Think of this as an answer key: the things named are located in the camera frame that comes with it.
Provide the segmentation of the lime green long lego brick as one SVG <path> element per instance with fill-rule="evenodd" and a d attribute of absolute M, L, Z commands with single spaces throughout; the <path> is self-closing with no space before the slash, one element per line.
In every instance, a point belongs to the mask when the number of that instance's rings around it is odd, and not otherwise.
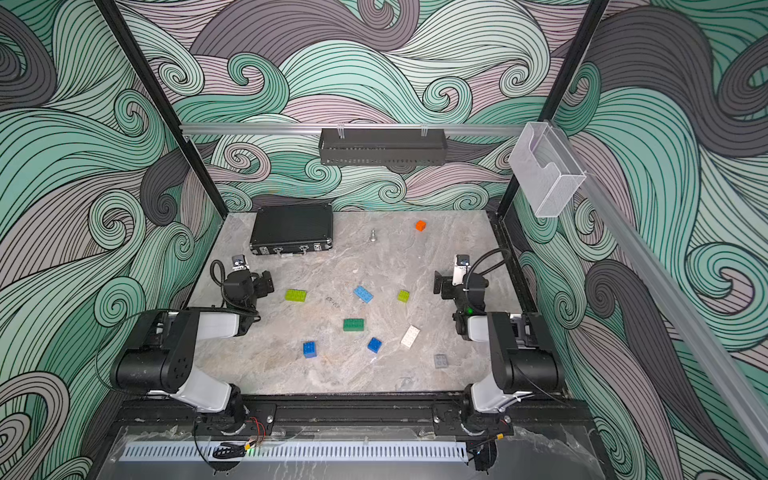
<path fill-rule="evenodd" d="M 307 299 L 307 292 L 305 290 L 288 289 L 285 291 L 284 299 L 289 302 L 303 303 Z"/>

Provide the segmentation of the white lego brick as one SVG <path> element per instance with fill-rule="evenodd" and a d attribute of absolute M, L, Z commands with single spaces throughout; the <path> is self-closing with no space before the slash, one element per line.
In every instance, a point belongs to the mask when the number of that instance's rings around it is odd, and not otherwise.
<path fill-rule="evenodd" d="M 420 334 L 420 329 L 413 325 L 410 325 L 406 330 L 406 332 L 404 333 L 404 335 L 402 336 L 400 340 L 400 344 L 404 348 L 410 349 L 415 343 L 419 334 Z"/>

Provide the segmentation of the dark green lego brick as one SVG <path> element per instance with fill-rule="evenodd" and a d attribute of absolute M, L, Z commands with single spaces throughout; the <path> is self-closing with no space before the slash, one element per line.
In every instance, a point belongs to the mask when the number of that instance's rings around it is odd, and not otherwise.
<path fill-rule="evenodd" d="M 362 318 L 346 318 L 343 320 L 342 330 L 344 332 L 363 332 L 365 330 L 365 320 Z"/>

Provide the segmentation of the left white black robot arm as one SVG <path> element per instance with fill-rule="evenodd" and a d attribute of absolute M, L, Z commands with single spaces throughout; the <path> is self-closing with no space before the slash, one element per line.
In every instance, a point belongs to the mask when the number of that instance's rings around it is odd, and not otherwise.
<path fill-rule="evenodd" d="M 269 271 L 230 272 L 221 283 L 224 306 L 140 313 L 109 371 L 110 386 L 135 395 L 163 395 L 201 414 L 247 414 L 240 389 L 203 372 L 198 343 L 245 336 L 261 320 L 256 301 L 274 292 Z"/>

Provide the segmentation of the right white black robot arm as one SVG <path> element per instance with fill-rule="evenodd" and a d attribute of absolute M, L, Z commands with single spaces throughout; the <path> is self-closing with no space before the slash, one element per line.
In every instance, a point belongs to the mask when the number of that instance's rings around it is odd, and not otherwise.
<path fill-rule="evenodd" d="M 469 414 L 497 414 L 536 395 L 562 392 L 564 374 L 546 323 L 537 313 L 482 312 L 483 276 L 434 274 L 433 293 L 454 303 L 452 318 L 464 340 L 489 348 L 490 374 L 465 389 Z"/>

